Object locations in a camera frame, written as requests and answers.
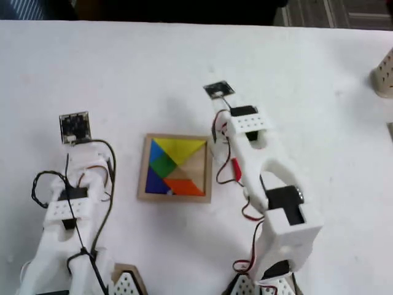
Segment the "table surface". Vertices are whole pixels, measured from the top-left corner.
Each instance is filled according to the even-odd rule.
[[[144,135],[208,135],[214,112],[202,86],[223,79],[265,108],[312,184],[325,226],[297,275],[304,293],[393,288],[386,128],[393,104],[368,81],[392,38],[343,29],[0,22],[4,294],[17,288],[41,238],[45,211],[30,198],[33,178],[64,164],[58,116],[85,110],[93,136],[112,143],[118,159],[101,243],[116,261],[138,267],[149,294],[220,294],[254,230],[240,213],[241,189],[214,183],[207,205],[143,203],[136,191]],[[40,198],[49,197],[50,181],[40,182]]]

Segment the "white bracket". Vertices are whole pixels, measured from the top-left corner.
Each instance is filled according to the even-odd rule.
[[[255,285],[247,275],[239,276],[230,295],[260,295],[261,289],[263,295],[274,295],[274,288],[270,288],[269,286],[277,288],[277,295],[295,295],[285,278],[269,281],[266,286],[263,286]]]
[[[131,274],[124,272],[116,285],[112,281],[110,282],[109,295],[140,295],[140,293]]]
[[[228,134],[235,135],[269,129],[270,126],[261,114],[231,117],[228,122]]]
[[[70,201],[76,218],[89,220],[94,210],[93,200],[90,198],[75,199]],[[72,219],[71,210],[67,200],[50,202],[45,215],[44,227],[54,221]]]

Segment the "black electronic component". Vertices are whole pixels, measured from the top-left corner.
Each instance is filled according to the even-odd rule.
[[[81,198],[87,198],[87,187],[72,187],[69,186],[68,189],[68,194],[69,194],[69,199],[74,200],[74,199],[81,199]],[[67,200],[67,192],[64,189],[59,198],[57,199],[58,201],[65,201]]]
[[[284,186],[266,191],[269,200],[269,210],[282,208],[291,226],[305,223],[299,204],[303,203],[295,186]]]
[[[69,194],[69,199],[70,200],[75,200],[75,199],[81,199],[81,198],[87,198],[87,187],[68,187],[68,194]],[[60,197],[58,198],[58,201],[64,201],[67,200],[67,192],[66,190],[63,190],[60,194]],[[66,230],[69,229],[74,229],[76,226],[76,219],[63,219],[62,220],[64,228]]]
[[[61,141],[64,144],[91,139],[88,112],[62,115],[59,120]]]
[[[279,261],[271,266],[264,274],[261,280],[267,280],[268,278],[280,277],[289,273],[288,260]]]
[[[229,86],[227,81],[221,81],[214,84],[203,86],[212,100],[223,98],[229,94],[234,94],[234,90]]]
[[[232,117],[239,117],[239,116],[257,114],[258,110],[254,106],[238,106],[237,108],[231,108],[230,112]],[[258,140],[258,131],[247,132],[246,136],[249,141]]]

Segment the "robotic arm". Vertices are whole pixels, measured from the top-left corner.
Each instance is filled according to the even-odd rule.
[[[230,107],[225,96],[234,91],[225,81],[204,88],[216,112],[229,107],[222,112],[227,123],[225,137],[242,172],[244,196],[265,216],[249,275],[260,284],[286,277],[298,271],[311,254],[322,218],[310,198],[303,196],[305,180],[283,152],[266,116],[253,106]]]

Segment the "wooden block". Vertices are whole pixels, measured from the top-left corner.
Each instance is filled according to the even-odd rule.
[[[172,153],[172,156],[178,162],[175,169],[170,171],[165,179],[187,179],[195,185],[188,190],[179,189],[184,186],[172,187],[171,192],[192,192],[194,195],[185,194],[151,194],[146,193],[147,172],[149,170],[150,147],[152,140],[161,143],[163,150]],[[174,139],[171,145],[167,139]],[[166,134],[148,134],[145,138],[144,149],[142,153],[141,173],[139,176],[138,198],[141,200],[159,201],[159,202],[210,202],[211,201],[211,181],[212,181],[212,155],[208,150],[207,136],[187,136],[187,135],[166,135]],[[187,143],[185,140],[194,140],[194,143]],[[174,151],[179,151],[179,155],[174,155]],[[166,184],[178,184],[178,182],[167,181]]]

